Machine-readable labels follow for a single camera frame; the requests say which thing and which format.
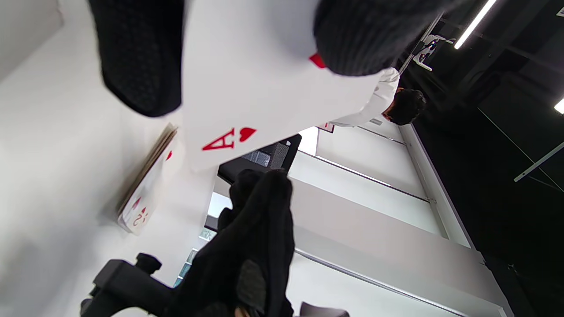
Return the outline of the person's left hand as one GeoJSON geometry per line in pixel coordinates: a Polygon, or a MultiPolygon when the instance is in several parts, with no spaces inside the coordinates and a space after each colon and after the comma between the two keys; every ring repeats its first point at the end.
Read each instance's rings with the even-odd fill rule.
{"type": "MultiPolygon", "coordinates": [[[[322,0],[312,34],[329,70],[363,77],[393,66],[421,29],[459,0],[322,0]]],[[[182,103],[183,0],[91,0],[101,76],[125,106],[161,117],[182,103]]]]}

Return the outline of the person's right hand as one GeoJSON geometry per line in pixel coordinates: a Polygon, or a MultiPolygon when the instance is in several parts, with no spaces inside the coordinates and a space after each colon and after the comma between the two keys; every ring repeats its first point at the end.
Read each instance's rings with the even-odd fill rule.
{"type": "Polygon", "coordinates": [[[291,317],[293,186],[284,170],[244,170],[217,235],[194,257],[166,317],[291,317]]]}

